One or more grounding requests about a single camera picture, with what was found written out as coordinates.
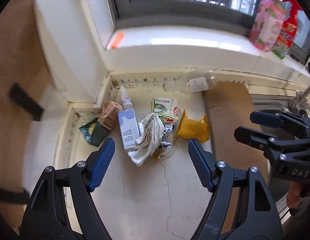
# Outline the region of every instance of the window frame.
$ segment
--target window frame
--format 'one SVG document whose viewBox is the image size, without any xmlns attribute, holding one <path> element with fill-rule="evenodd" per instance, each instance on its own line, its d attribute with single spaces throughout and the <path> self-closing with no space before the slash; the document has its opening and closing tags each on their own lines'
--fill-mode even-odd
<svg viewBox="0 0 310 240">
<path fill-rule="evenodd" d="M 108 2 L 115 29 L 150 25 L 182 25 L 227 31 L 246 37 L 250 34 L 258 10 L 258 6 L 255 6 L 254 14 L 250 16 L 231 8 L 192 1 L 108 0 Z M 304 65 L 310 56 L 310 47 L 307 52 L 304 52 L 293 43 L 288 54 Z"/>
</svg>

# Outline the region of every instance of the window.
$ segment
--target window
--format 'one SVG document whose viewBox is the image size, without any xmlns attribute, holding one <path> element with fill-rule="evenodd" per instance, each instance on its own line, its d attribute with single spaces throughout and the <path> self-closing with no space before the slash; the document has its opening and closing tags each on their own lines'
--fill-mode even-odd
<svg viewBox="0 0 310 240">
<path fill-rule="evenodd" d="M 118 28 L 145 25 L 192 25 L 248 36 L 260 0 L 113 0 Z M 295 59 L 310 54 L 310 22 L 299 12 L 299 30 L 292 46 Z"/>
</svg>

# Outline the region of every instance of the blue and white box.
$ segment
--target blue and white box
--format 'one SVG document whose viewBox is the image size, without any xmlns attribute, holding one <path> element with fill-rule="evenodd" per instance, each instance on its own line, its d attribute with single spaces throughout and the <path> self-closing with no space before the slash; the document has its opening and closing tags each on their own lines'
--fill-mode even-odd
<svg viewBox="0 0 310 240">
<path fill-rule="evenodd" d="M 134 109 L 130 108 L 118 112 L 118 120 L 120 126 L 120 133 L 122 134 L 122 140 L 124 150 L 135 150 L 135 140 L 140 137 L 138 125 L 134 113 Z"/>
</svg>

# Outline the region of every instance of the bottle label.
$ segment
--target bottle label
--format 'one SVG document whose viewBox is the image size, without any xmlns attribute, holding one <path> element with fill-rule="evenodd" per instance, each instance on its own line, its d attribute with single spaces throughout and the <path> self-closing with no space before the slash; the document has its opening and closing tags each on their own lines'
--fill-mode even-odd
<svg viewBox="0 0 310 240">
<path fill-rule="evenodd" d="M 193 78 L 189 81 L 191 93 L 208 90 L 206 77 Z"/>
</svg>

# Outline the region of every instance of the white dropper bottle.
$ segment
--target white dropper bottle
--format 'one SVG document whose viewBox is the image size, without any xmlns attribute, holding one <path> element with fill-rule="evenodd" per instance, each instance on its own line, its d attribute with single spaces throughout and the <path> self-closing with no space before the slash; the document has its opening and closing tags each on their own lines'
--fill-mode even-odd
<svg viewBox="0 0 310 240">
<path fill-rule="evenodd" d="M 124 110 L 127 110 L 127 109 L 130 109 L 130 108 L 133 108 L 133 104 L 131 102 L 131 98 L 129 97 L 127 91 L 126 91 L 126 88 L 121 86 L 120 87 L 120 98 L 122 100 L 122 107 Z"/>
</svg>

